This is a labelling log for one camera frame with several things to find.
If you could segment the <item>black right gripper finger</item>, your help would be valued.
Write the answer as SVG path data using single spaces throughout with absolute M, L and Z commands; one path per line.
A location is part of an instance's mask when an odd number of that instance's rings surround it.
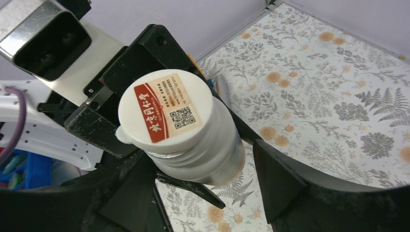
M 57 187 L 0 191 L 3 232 L 170 232 L 143 151 L 108 162 Z
M 226 207 L 225 203 L 214 192 L 212 192 L 203 184 L 186 180 L 179 180 L 168 176 L 162 171 L 157 171 L 157 180 L 163 184 L 190 191 L 219 209 Z
M 216 90 L 212 89 L 211 92 L 214 97 L 221 100 Z M 236 129 L 242 140 L 246 141 L 250 145 L 253 145 L 256 140 L 262 139 L 261 136 L 258 133 L 256 133 L 247 123 L 245 123 L 245 121 L 243 121 L 232 109 L 227 109 L 232 116 Z
M 253 144 L 266 220 L 277 232 L 407 232 L 410 188 L 375 188 Z

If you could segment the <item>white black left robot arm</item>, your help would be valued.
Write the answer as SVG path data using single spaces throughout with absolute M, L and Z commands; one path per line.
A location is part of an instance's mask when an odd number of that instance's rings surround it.
M 34 76 L 15 81 L 26 97 L 27 118 L 16 150 L 36 153 L 91 171 L 62 187 L 17 187 L 22 202 L 57 210 L 100 213 L 146 211 L 155 180 L 191 191 L 218 208 L 224 202 L 202 184 L 160 171 L 133 145 L 119 142 L 115 117 L 126 87 L 149 71 L 199 69 L 163 25 L 150 24 L 128 46 L 84 21 L 20 23 L 0 39 L 0 53 Z

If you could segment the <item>white orange pill bottle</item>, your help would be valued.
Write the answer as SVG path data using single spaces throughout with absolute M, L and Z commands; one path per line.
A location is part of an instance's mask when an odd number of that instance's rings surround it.
M 212 186 L 226 185 L 242 172 L 246 161 L 243 142 L 223 102 L 213 99 L 210 131 L 184 153 L 147 155 L 170 177 Z

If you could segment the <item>grey cylindrical tool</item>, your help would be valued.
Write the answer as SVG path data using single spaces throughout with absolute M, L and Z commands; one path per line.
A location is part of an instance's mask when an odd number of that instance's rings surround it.
M 215 78 L 216 80 L 216 90 L 221 98 L 221 100 L 224 102 L 224 104 L 227 106 L 227 108 L 231 109 L 231 102 L 230 102 L 230 96 L 229 96 L 229 88 L 228 88 L 228 83 L 223 75 L 218 75 Z

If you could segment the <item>floral patterned table mat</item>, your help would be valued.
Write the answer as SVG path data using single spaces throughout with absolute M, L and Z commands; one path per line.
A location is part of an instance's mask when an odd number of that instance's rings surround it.
M 328 175 L 375 189 L 410 184 L 410 66 L 314 17 L 281 4 L 199 63 L 227 79 L 232 110 L 267 145 Z M 218 209 L 158 184 L 175 232 L 381 232 L 387 216 L 360 225 L 321 212 L 307 194 L 267 221 L 270 199 L 251 145 L 243 171 L 212 190 Z

